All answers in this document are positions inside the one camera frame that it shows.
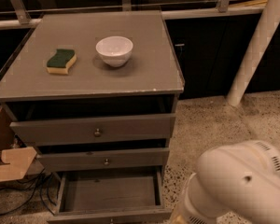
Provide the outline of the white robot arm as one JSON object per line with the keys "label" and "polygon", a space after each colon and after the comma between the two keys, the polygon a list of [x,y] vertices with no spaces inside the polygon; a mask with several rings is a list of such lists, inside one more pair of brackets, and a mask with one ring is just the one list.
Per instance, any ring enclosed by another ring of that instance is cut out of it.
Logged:
{"label": "white robot arm", "polygon": [[280,151],[250,140],[215,147],[197,161],[170,224],[217,224],[234,212],[253,224],[280,224]]}

